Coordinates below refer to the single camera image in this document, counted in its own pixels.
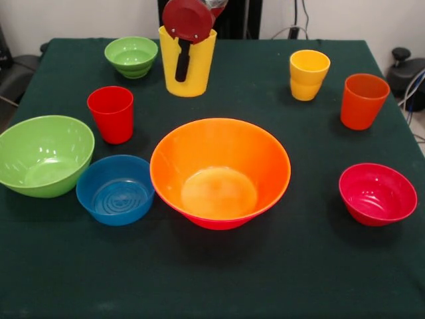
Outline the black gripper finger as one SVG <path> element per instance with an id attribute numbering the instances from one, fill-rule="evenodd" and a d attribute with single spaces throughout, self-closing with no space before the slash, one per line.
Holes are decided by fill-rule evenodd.
<path id="1" fill-rule="evenodd" d="M 190 47 L 191 47 L 191 41 L 187 41 L 185 39 L 179 39 L 178 45 L 181 49 L 181 52 L 179 53 L 177 57 L 177 66 L 175 70 L 175 80 L 177 82 L 184 82 L 186 81 L 187 77 L 187 71 L 190 63 Z"/>

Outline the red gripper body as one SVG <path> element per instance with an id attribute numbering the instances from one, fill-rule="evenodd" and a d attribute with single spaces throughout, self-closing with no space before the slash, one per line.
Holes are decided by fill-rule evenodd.
<path id="1" fill-rule="evenodd" d="M 163 24 L 173 38 L 197 44 L 209 37 L 226 5 L 227 1 L 170 0 L 162 13 Z"/>

